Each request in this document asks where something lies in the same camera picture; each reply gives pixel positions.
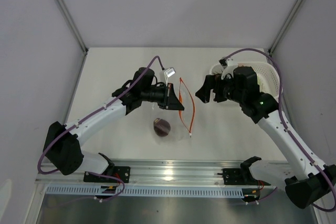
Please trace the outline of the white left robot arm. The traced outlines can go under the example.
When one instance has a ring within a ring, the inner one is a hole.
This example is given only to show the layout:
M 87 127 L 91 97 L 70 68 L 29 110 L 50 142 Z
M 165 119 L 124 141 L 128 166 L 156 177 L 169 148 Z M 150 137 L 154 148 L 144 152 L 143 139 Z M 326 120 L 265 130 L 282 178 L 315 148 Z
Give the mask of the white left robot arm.
M 169 82 L 154 84 L 154 78 L 152 69 L 139 68 L 133 79 L 126 81 L 84 118 L 66 124 L 53 123 L 47 132 L 43 155 L 56 171 L 66 176 L 81 170 L 95 173 L 102 182 L 110 181 L 114 176 L 112 160 L 102 153 L 84 152 L 81 147 L 87 140 L 109 123 L 139 108 L 143 102 L 156 103 L 163 110 L 184 110 L 174 92 L 174 85 Z

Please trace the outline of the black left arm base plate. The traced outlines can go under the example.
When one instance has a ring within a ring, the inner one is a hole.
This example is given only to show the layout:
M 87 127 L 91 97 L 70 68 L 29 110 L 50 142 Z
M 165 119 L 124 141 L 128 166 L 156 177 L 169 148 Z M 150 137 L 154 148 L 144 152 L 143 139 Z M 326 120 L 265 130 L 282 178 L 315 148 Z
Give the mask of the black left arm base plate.
M 131 167 L 129 166 L 109 166 L 105 172 L 100 175 L 94 175 L 90 172 L 85 172 L 83 181 L 86 183 L 119 183 L 118 180 L 111 177 L 122 180 L 125 184 L 129 182 L 131 175 Z

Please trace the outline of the dark red toy apple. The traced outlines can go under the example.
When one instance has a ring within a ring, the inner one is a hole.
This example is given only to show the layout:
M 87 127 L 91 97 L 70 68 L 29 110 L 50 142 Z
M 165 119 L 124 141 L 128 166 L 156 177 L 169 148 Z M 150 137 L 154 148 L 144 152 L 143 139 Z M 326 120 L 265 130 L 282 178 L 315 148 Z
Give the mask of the dark red toy apple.
M 153 121 L 153 129 L 157 136 L 166 137 L 171 131 L 171 125 L 167 120 L 156 118 Z

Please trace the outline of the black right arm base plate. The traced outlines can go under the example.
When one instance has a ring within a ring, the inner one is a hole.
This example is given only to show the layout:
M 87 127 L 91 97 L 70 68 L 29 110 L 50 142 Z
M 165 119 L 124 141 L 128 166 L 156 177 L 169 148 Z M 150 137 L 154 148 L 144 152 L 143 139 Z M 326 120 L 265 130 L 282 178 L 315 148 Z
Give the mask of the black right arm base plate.
M 261 186 L 261 183 L 254 179 L 248 169 L 223 168 L 217 173 L 222 177 L 225 185 L 253 185 Z

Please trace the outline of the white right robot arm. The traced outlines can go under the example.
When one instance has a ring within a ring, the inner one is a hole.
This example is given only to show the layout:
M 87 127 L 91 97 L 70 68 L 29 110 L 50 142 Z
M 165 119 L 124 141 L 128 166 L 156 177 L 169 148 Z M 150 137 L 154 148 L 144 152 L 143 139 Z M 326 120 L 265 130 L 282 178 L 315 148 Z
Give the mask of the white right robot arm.
M 195 93 L 203 103 L 227 100 L 239 104 L 242 112 L 252 119 L 277 145 L 292 173 L 276 172 L 263 160 L 255 161 L 240 170 L 240 179 L 251 184 L 263 180 L 284 190 L 298 208 L 315 206 L 328 193 L 335 194 L 335 165 L 327 165 L 314 155 L 297 132 L 290 127 L 277 100 L 260 91 L 257 74 L 252 67 L 237 67 L 232 73 L 208 74 L 202 87 Z

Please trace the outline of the clear zip bag orange zipper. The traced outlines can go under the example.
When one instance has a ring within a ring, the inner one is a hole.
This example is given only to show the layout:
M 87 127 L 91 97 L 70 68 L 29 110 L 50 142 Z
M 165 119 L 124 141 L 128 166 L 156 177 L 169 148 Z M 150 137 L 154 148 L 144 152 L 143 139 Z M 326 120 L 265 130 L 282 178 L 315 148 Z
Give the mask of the clear zip bag orange zipper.
M 161 110 L 157 105 L 151 107 L 150 129 L 154 140 L 158 144 L 173 145 L 182 140 L 192 138 L 192 129 L 195 120 L 196 105 L 194 97 L 182 78 L 179 78 L 179 85 L 176 96 L 184 106 L 184 111 Z M 166 137 L 159 137 L 153 129 L 153 121 L 156 118 L 167 120 L 171 125 L 171 131 Z

